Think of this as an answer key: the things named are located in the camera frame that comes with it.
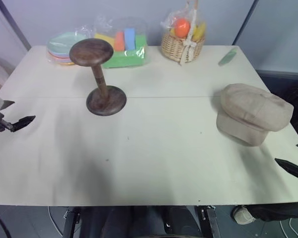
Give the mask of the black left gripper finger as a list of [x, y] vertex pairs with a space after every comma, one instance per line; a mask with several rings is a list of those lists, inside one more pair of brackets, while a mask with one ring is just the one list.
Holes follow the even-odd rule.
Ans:
[[14, 104], [14, 101], [10, 101], [10, 100], [4, 100], [3, 101], [3, 105], [1, 106], [1, 110], [6, 109], [7, 107], [11, 106], [12, 104]]
[[16, 132], [16, 131], [28, 126], [32, 121], [34, 121], [35, 118], [36, 118], [36, 116], [26, 116], [24, 118], [21, 118], [16, 123], [7, 122], [5, 127], [6, 127], [6, 129], [8, 129], [11, 132]]

